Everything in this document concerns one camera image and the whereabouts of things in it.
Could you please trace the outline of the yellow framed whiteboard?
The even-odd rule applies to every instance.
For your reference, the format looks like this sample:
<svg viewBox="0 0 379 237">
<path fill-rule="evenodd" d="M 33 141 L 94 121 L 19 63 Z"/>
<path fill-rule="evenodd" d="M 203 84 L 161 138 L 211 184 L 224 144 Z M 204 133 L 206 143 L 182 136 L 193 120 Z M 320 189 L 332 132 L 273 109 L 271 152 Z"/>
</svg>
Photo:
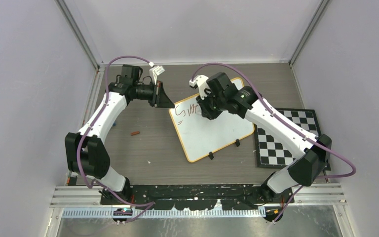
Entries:
<svg viewBox="0 0 379 237">
<path fill-rule="evenodd" d="M 169 115 L 188 162 L 196 162 L 213 153 L 235 144 L 255 131 L 253 123 L 222 112 L 216 119 L 209 120 L 201 114 L 194 94 L 175 103 Z"/>
</svg>

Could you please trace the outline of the red marker cap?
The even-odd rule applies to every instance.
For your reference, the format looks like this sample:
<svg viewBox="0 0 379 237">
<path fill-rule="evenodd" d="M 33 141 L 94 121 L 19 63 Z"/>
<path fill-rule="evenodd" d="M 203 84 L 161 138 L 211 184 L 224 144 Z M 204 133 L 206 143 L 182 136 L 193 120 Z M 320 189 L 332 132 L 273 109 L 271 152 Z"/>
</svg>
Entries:
<svg viewBox="0 0 379 237">
<path fill-rule="evenodd" d="M 131 136 L 135 136 L 135 135 L 138 135 L 138 134 L 140 134 L 140 132 L 139 131 L 135 131 L 135 132 L 132 132 L 130 135 Z"/>
</svg>

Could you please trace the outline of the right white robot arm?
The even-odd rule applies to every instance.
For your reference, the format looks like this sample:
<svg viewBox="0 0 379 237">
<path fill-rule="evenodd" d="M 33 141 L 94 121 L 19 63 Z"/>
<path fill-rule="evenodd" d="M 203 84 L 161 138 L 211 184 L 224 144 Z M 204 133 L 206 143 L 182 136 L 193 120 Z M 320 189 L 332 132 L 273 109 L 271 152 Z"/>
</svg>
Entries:
<svg viewBox="0 0 379 237">
<path fill-rule="evenodd" d="M 196 101 L 203 117 L 214 120 L 224 111 L 237 115 L 261 127 L 293 156 L 293 162 L 262 183 L 260 197 L 264 202 L 276 202 L 282 192 L 293 186 L 311 186 L 327 165 L 327 150 L 332 140 L 327 135 L 317 137 L 303 130 L 273 108 L 252 86 L 239 89 L 223 72 L 210 77 L 196 76 L 189 86 L 199 91 Z"/>
</svg>

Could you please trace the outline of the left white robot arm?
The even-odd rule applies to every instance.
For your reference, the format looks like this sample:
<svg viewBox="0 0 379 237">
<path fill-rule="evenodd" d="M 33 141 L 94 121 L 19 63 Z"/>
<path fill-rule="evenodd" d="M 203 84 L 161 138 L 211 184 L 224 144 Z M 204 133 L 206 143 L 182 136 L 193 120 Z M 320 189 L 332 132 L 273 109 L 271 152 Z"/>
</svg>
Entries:
<svg viewBox="0 0 379 237">
<path fill-rule="evenodd" d="M 129 179 L 111 167 L 105 139 L 117 117 L 133 100 L 147 101 L 154 108 L 175 107 L 166 95 L 162 81 L 157 78 L 164 71 L 162 66 L 151 66 L 150 81 L 143 83 L 141 67 L 123 65 L 89 121 L 78 132 L 69 132 L 65 137 L 69 171 L 101 183 L 105 188 L 103 194 L 119 204 L 131 200 L 132 188 Z"/>
</svg>

